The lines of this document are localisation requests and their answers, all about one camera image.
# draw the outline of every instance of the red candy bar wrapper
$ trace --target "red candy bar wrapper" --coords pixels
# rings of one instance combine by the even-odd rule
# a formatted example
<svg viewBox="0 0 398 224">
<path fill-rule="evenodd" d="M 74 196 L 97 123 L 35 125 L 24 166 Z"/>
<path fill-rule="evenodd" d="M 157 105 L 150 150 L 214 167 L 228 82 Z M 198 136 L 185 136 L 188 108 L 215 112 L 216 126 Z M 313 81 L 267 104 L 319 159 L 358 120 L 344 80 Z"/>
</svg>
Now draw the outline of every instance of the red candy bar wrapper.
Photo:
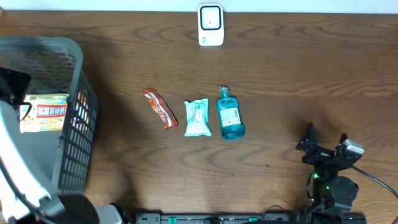
<svg viewBox="0 0 398 224">
<path fill-rule="evenodd" d="M 174 128 L 178 125 L 172 111 L 154 88 L 144 90 L 144 94 L 149 99 L 149 103 L 154 111 L 162 118 L 163 123 L 166 124 L 164 129 Z"/>
</svg>

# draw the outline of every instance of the white wall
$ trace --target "white wall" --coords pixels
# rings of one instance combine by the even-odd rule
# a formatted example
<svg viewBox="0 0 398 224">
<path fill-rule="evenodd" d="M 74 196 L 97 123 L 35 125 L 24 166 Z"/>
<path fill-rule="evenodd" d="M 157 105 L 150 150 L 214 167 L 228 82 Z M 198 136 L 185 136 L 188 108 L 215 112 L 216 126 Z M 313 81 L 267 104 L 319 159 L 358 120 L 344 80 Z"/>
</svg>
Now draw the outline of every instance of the white wall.
<svg viewBox="0 0 398 224">
<path fill-rule="evenodd" d="M 188 11 L 219 3 L 226 12 L 340 12 L 398 14 L 398 0 L 0 0 L 4 9 Z"/>
</svg>

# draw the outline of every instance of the gray plastic basket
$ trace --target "gray plastic basket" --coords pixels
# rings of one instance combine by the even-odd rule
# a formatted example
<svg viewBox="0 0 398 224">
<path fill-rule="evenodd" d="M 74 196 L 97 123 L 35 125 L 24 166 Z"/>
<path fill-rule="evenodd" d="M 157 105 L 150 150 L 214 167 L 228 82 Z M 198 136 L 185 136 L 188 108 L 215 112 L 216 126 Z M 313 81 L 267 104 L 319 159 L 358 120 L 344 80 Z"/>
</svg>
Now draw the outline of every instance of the gray plastic basket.
<svg viewBox="0 0 398 224">
<path fill-rule="evenodd" d="M 27 93 L 68 93 L 62 131 L 24 133 L 32 155 L 63 194 L 83 193 L 98 99 L 83 70 L 79 45 L 64 37 L 0 37 L 0 67 L 28 73 Z"/>
</svg>

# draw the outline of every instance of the bottle label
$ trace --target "bottle label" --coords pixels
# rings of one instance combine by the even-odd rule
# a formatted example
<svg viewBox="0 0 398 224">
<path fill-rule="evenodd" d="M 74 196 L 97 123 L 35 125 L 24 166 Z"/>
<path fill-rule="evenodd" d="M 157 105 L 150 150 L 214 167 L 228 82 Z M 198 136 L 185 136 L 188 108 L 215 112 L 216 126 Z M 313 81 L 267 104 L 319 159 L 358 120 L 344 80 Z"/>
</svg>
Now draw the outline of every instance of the bottle label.
<svg viewBox="0 0 398 224">
<path fill-rule="evenodd" d="M 223 109 L 220 111 L 221 123 L 224 127 L 234 124 L 241 124 L 241 118 L 237 108 Z"/>
</svg>

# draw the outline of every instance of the teal bottle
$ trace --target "teal bottle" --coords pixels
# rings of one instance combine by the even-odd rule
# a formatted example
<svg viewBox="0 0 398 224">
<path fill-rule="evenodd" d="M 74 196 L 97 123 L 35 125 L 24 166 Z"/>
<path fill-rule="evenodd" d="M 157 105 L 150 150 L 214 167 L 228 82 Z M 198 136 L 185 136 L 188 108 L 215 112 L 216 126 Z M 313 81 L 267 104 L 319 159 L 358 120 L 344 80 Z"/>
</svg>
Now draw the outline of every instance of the teal bottle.
<svg viewBox="0 0 398 224">
<path fill-rule="evenodd" d="M 220 99 L 217 101 L 217 112 L 220 117 L 223 139 L 237 139 L 244 136 L 245 130 L 239 112 L 239 103 L 231 97 L 227 86 L 219 86 Z"/>
</svg>

